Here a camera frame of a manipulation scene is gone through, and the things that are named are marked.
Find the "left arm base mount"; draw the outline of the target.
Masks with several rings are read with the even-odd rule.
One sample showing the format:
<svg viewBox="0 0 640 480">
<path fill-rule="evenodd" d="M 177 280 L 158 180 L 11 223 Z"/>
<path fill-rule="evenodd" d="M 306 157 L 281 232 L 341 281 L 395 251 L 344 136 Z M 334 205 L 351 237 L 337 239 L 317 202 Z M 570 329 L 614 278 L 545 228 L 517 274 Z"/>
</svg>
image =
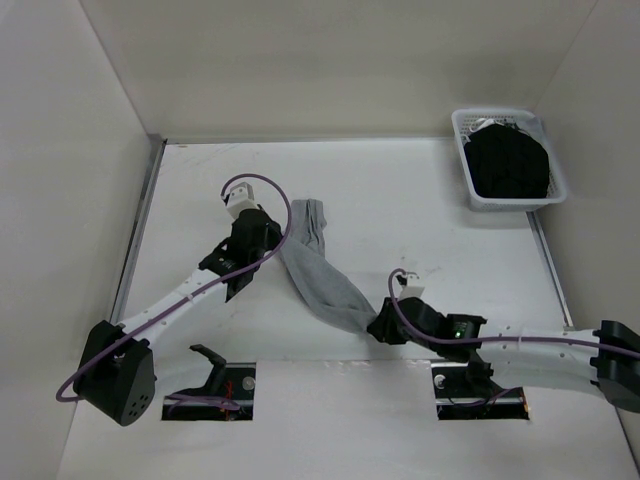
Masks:
<svg viewBox="0 0 640 480">
<path fill-rule="evenodd" d="M 202 344 L 189 349 L 208 362 L 207 376 L 190 371 L 185 387 L 163 398 L 163 421 L 233 422 L 253 419 L 257 380 L 255 363 L 229 363 Z"/>
</svg>

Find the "grey tank top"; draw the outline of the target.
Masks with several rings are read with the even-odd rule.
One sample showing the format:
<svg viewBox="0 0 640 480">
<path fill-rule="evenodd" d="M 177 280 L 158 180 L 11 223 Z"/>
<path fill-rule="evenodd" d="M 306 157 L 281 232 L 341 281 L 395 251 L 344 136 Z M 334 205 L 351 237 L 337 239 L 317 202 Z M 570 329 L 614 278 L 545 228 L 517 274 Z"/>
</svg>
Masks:
<svg viewBox="0 0 640 480">
<path fill-rule="evenodd" d="M 365 333 L 377 313 L 356 285 L 326 259 L 323 202 L 294 200 L 291 211 L 291 230 L 279 255 L 300 298 L 324 323 Z"/>
</svg>

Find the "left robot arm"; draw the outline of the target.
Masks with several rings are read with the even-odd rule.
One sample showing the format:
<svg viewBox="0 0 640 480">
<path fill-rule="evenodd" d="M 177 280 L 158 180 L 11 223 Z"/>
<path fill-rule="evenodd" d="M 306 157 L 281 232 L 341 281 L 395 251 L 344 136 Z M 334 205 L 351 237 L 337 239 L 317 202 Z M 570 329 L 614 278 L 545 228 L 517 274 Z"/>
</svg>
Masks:
<svg viewBox="0 0 640 480">
<path fill-rule="evenodd" d="M 71 381 L 77 398 L 120 426 L 139 420 L 154 399 L 156 360 L 169 336 L 249 285 L 282 239 L 280 225 L 261 207 L 241 211 L 230 236 L 168 295 L 118 325 L 102 321 L 91 329 Z"/>
</svg>

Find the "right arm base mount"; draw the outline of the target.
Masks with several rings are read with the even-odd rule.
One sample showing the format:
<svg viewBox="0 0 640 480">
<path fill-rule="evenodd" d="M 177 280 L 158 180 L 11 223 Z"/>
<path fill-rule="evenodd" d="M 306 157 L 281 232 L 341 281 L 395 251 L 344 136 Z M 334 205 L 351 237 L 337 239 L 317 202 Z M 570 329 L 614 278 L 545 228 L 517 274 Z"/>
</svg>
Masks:
<svg viewBox="0 0 640 480">
<path fill-rule="evenodd" d="M 489 378 L 473 378 L 467 364 L 433 363 L 431 375 L 440 421 L 530 419 L 522 387 L 503 388 Z"/>
</svg>

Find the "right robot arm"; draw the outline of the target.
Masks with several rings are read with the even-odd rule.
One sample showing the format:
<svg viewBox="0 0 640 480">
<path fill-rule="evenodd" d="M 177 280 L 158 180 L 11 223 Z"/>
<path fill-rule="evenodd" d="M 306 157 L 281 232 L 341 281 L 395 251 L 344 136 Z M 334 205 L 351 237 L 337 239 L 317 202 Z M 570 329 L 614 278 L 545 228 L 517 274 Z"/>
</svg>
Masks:
<svg viewBox="0 0 640 480">
<path fill-rule="evenodd" d="M 617 321 L 604 320 L 595 330 L 536 333 L 491 325 L 478 315 L 442 314 L 415 297 L 386 298 L 367 332 L 381 343 L 412 342 L 465 364 L 464 384 L 475 395 L 496 387 L 559 389 L 639 411 L 639 335 Z"/>
</svg>

